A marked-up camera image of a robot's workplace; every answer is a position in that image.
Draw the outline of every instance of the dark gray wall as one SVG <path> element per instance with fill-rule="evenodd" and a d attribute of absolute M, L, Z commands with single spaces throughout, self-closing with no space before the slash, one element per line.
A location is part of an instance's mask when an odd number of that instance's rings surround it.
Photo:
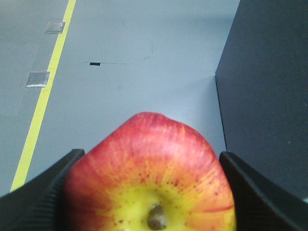
<path fill-rule="evenodd" d="M 308 196 L 308 1 L 242 0 L 216 71 L 226 146 Z"/>

